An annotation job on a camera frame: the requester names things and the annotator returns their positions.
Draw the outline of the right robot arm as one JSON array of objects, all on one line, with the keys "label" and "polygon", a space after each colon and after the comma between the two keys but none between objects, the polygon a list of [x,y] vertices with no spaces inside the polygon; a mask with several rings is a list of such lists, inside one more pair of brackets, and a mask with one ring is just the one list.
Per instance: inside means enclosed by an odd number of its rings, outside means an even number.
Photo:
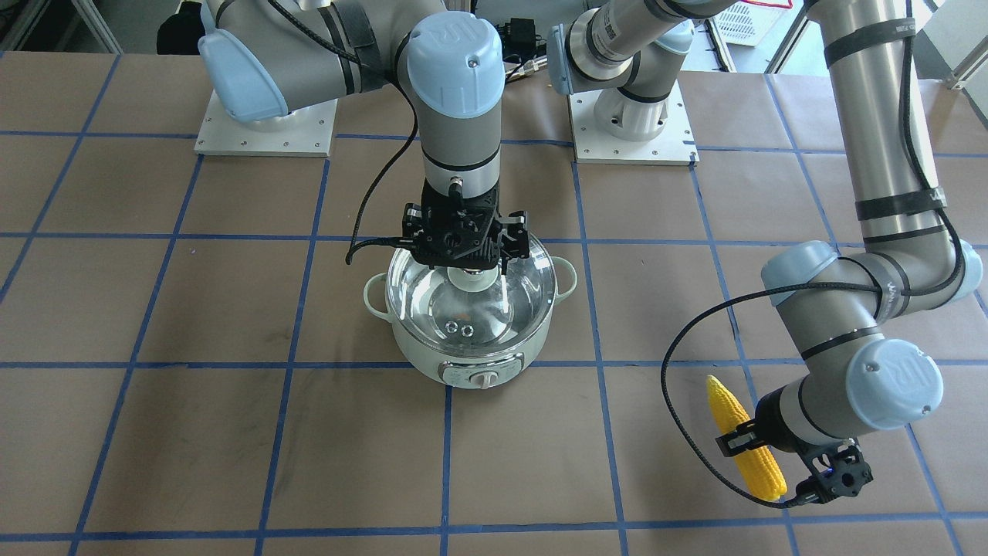
[{"label": "right robot arm", "polygon": [[238,122],[285,117],[392,85],[413,113],[424,183],[399,236],[352,242],[430,267],[505,270],[530,255],[528,215],[499,211],[503,46],[491,22],[442,1],[205,1],[198,52]]}]

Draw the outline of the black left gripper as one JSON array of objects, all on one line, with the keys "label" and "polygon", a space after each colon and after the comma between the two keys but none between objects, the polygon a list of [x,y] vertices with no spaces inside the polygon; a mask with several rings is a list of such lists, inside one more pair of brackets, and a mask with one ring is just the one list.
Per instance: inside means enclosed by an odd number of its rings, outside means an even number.
[{"label": "black left gripper", "polygon": [[756,415],[754,419],[742,422],[716,437],[716,444],[724,457],[733,458],[748,451],[753,451],[765,446],[776,447],[777,449],[805,454],[809,446],[815,446],[812,442],[806,442],[799,437],[787,424],[781,412],[781,394],[783,391],[775,390],[768,395],[764,395],[756,404]]}]

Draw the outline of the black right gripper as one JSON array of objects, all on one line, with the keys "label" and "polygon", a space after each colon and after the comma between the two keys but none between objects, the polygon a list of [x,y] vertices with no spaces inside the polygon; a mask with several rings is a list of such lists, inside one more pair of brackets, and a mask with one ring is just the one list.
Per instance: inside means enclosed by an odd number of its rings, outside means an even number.
[{"label": "black right gripper", "polygon": [[[494,269],[506,275],[509,263],[515,259],[530,257],[530,234],[528,211],[510,212],[506,217],[498,215],[498,246],[500,251],[473,251],[466,256],[455,258],[455,267],[463,270],[486,271]],[[406,203],[401,220],[401,247],[413,256],[425,253],[425,228],[422,208],[415,203]]]}]

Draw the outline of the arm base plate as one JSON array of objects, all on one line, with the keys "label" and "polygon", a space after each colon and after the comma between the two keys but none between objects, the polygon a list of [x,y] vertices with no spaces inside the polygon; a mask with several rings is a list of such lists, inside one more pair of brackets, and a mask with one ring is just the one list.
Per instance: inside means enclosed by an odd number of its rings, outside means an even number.
[{"label": "arm base plate", "polygon": [[569,95],[574,156],[578,163],[676,165],[699,162],[680,84],[654,104],[618,89]]},{"label": "arm base plate", "polygon": [[194,152],[204,156],[328,158],[337,100],[294,110],[285,117],[237,122],[211,93]]}]

